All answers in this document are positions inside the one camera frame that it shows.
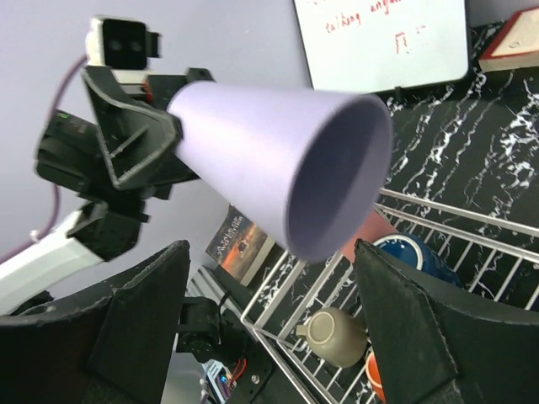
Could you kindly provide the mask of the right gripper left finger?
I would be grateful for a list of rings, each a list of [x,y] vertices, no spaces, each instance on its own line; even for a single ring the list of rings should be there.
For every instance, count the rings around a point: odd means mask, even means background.
[[[189,275],[189,243],[73,295],[1,319],[3,403],[159,403]]]

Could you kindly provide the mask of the orange ceramic mug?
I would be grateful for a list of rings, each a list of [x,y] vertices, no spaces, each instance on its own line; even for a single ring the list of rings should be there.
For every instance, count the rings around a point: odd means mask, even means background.
[[[366,355],[366,375],[373,391],[376,393],[382,403],[385,403],[386,397],[382,387],[382,380],[377,366],[376,357],[372,350]]]

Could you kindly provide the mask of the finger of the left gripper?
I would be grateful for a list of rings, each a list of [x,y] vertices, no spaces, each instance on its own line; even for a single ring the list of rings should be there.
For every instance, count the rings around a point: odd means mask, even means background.
[[[179,121],[127,94],[106,66],[87,66],[81,76],[114,188],[132,190],[180,182],[181,164],[173,156],[181,137]]]

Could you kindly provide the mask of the beige ceramic mug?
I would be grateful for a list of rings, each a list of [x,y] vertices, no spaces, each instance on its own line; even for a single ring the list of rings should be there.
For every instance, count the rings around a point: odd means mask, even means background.
[[[343,369],[359,362],[367,347],[361,321],[335,307],[316,311],[296,327],[296,336],[303,338],[320,359]]]

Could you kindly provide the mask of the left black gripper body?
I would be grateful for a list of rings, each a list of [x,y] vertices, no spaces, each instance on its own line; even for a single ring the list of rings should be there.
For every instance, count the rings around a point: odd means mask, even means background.
[[[196,179],[175,155],[184,130],[167,108],[179,90],[212,78],[206,69],[190,68],[185,74],[145,74],[140,84],[120,84],[109,67],[84,68],[95,118],[84,128],[84,150],[95,165],[85,170],[92,193],[120,204],[167,199],[174,184]]]

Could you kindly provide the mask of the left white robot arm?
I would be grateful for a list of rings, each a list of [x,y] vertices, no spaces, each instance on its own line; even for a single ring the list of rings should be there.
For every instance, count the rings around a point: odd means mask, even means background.
[[[105,66],[82,78],[94,122],[53,109],[36,152],[36,172],[83,205],[22,252],[1,263],[1,312],[8,315],[76,272],[111,261],[138,241],[150,198],[167,199],[196,174],[175,154],[183,137],[166,110],[184,86],[211,80],[206,69],[183,75],[144,74],[139,85],[116,80]]]

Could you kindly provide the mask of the whiteboard with red writing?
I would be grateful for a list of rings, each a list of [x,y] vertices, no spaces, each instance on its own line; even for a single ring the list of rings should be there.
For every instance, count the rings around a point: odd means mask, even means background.
[[[296,1],[294,6],[317,90],[383,93],[467,75],[465,0]]]

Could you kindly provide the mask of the pink plastic cup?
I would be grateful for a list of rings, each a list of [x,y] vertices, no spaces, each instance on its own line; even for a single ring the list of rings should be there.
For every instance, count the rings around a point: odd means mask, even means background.
[[[373,210],[363,222],[360,229],[342,248],[342,253],[350,263],[355,262],[355,243],[358,239],[373,243],[376,240],[397,233],[397,229],[384,216]]]

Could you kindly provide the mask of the Tale of Two Cities book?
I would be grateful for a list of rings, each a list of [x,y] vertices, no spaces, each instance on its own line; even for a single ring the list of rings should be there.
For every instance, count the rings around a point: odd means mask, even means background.
[[[229,205],[206,254],[242,286],[256,290],[284,250],[260,227]]]

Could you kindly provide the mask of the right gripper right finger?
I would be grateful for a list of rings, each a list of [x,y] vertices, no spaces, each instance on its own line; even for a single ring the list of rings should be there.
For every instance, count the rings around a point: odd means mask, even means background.
[[[536,403],[538,314],[355,244],[360,301],[388,403]]]

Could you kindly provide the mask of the lavender plastic cup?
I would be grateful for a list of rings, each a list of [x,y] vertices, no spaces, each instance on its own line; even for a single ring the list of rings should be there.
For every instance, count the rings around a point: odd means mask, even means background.
[[[317,262],[372,212],[393,128],[373,94],[193,82],[168,112],[177,156],[280,246]]]

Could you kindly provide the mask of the blue ceramic mug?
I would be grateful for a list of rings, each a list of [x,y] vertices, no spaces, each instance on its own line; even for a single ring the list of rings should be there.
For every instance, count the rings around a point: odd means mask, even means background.
[[[446,261],[415,235],[395,233],[376,240],[373,245],[417,270],[462,288]]]

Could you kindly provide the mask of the red book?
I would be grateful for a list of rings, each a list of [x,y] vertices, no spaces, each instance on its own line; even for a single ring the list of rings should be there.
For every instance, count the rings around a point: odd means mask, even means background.
[[[538,67],[538,7],[515,13],[479,58],[483,72]]]

